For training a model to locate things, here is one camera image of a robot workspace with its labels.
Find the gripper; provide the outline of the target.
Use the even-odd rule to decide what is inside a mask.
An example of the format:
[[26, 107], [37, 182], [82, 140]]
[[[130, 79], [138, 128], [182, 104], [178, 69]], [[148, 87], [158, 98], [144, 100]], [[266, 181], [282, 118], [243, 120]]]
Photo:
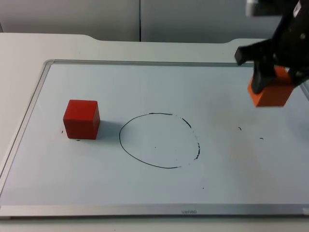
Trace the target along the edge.
[[251, 88], [259, 94], [276, 79], [274, 65], [289, 68], [294, 86], [309, 79], [309, 2], [307, 0], [247, 0], [247, 16], [280, 16], [271, 38], [240, 46], [238, 65], [254, 61]]

